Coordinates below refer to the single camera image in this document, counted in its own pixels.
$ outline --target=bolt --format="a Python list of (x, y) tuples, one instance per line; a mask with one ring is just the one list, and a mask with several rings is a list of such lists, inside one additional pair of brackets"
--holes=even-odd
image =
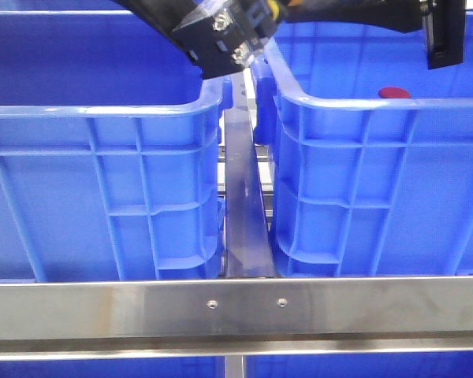
[(210, 301), (207, 302), (207, 307), (209, 309), (217, 309), (219, 306), (219, 303), (218, 301), (214, 300), (214, 299), (211, 299)]
[(287, 299), (286, 298), (279, 298), (277, 300), (277, 306), (279, 306), (281, 309), (283, 309), (284, 307), (286, 307), (288, 305), (289, 302), (287, 302)]
[(231, 20), (229, 19), (228, 15), (225, 13), (219, 13), (214, 18), (214, 24), (212, 25), (212, 28), (214, 28), (214, 30), (217, 32), (222, 32), (223, 30), (226, 30), (230, 24)]

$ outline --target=red cap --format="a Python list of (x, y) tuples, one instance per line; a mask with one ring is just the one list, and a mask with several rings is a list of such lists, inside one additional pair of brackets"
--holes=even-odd
[(399, 87), (385, 87), (378, 91), (380, 98), (412, 98), (409, 91)]

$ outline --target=metal frame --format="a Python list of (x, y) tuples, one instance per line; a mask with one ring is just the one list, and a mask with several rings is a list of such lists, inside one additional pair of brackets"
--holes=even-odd
[(226, 112), (234, 279), (0, 285), (0, 360), (473, 350), (473, 276), (278, 279), (241, 76)]

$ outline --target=red object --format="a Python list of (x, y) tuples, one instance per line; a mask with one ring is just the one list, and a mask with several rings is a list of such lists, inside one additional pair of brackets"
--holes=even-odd
[(399, 87), (385, 87), (378, 91), (380, 98), (412, 98), (409, 91)]

